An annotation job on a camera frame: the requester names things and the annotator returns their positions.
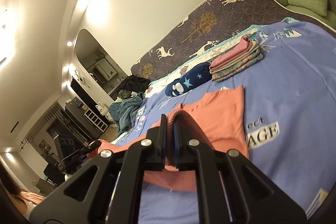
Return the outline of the dark deer print mattress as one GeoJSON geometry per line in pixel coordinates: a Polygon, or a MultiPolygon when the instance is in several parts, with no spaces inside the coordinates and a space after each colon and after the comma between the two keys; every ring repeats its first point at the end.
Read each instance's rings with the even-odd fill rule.
{"type": "Polygon", "coordinates": [[[292,12],[276,0],[205,0],[148,50],[131,67],[131,73],[160,79],[196,56],[201,48],[219,44],[251,25],[270,25],[286,17],[311,22],[335,35],[335,30],[321,20],[292,12]]]}

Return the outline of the black clothing pile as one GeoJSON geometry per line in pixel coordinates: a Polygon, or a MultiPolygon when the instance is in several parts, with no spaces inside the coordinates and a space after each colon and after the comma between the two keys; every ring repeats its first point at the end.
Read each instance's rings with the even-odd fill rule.
{"type": "Polygon", "coordinates": [[[145,92],[149,87],[150,80],[142,77],[138,77],[136,75],[130,75],[126,77],[116,89],[117,94],[122,91],[133,91],[136,93],[145,92]]]}

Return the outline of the wall mirror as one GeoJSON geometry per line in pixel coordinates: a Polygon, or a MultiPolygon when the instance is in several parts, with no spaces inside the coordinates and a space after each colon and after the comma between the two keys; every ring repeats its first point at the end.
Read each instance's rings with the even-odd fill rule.
{"type": "Polygon", "coordinates": [[[78,34],[75,54],[84,69],[109,96],[127,77],[123,69],[86,29],[81,29],[78,34]]]}

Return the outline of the rolled navy star blanket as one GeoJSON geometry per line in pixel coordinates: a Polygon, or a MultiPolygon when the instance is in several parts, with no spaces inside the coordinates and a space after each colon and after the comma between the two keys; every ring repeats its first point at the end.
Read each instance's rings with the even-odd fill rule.
{"type": "Polygon", "coordinates": [[[194,66],[183,76],[173,80],[165,88],[167,96],[179,96],[211,80],[210,63],[203,62],[194,66]]]}

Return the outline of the white cat figurine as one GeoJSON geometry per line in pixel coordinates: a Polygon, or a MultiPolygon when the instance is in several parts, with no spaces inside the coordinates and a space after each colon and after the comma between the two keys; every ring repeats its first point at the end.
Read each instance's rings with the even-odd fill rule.
{"type": "Polygon", "coordinates": [[[102,116],[106,116],[109,113],[107,106],[105,106],[104,104],[100,102],[98,102],[98,104],[96,105],[96,108],[102,116]]]}

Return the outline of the teal fleece blanket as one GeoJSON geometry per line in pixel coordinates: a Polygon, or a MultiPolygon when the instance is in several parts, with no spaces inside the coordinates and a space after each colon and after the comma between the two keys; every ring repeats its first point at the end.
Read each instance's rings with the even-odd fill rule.
{"type": "Polygon", "coordinates": [[[137,111],[141,107],[144,98],[143,92],[139,92],[134,97],[125,99],[122,102],[112,103],[108,107],[113,122],[118,126],[118,137],[125,132],[129,132],[135,125],[137,111]]]}

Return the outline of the black tv cabinet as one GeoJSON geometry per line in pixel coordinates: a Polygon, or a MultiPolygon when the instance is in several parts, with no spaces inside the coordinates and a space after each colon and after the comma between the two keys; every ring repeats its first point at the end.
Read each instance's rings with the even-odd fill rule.
{"type": "Polygon", "coordinates": [[[96,114],[77,97],[66,102],[65,111],[74,123],[91,139],[99,139],[109,127],[100,114],[96,114]]]}

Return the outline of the stack of folded clothes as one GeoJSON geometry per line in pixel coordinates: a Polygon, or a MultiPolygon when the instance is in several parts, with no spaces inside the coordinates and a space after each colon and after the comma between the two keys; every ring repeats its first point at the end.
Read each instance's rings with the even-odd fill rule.
{"type": "Polygon", "coordinates": [[[210,65],[213,82],[227,80],[263,59],[262,49],[255,39],[243,36],[239,43],[227,53],[216,57],[210,65]]]}

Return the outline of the white quilt strip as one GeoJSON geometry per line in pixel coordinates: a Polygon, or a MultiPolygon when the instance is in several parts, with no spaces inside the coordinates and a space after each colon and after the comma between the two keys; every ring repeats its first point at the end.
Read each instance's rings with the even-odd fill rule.
{"type": "Polygon", "coordinates": [[[162,90],[166,88],[166,86],[173,82],[173,80],[180,78],[184,74],[186,74],[188,71],[190,71],[194,66],[196,66],[199,63],[212,61],[217,56],[230,51],[233,47],[235,47],[239,41],[240,38],[245,34],[253,34],[257,30],[260,30],[265,25],[251,25],[249,28],[246,28],[245,30],[239,32],[235,36],[226,39],[222,42],[218,42],[218,40],[215,40],[215,44],[213,44],[212,47],[210,47],[207,50],[204,50],[200,53],[195,53],[192,58],[184,62],[182,65],[178,66],[175,70],[173,70],[168,75],[155,80],[149,84],[148,89],[145,91],[145,98],[150,98],[154,94],[159,94],[162,90]]]}

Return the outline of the blue patterned bed sheet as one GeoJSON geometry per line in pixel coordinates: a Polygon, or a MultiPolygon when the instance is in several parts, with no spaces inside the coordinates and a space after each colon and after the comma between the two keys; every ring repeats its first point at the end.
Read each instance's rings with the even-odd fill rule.
{"type": "Polygon", "coordinates": [[[293,18],[252,26],[245,33],[260,43],[261,61],[176,97],[155,82],[120,144],[142,136],[180,104],[242,86],[244,139],[252,162],[313,217],[326,207],[335,184],[334,35],[293,18]]]}

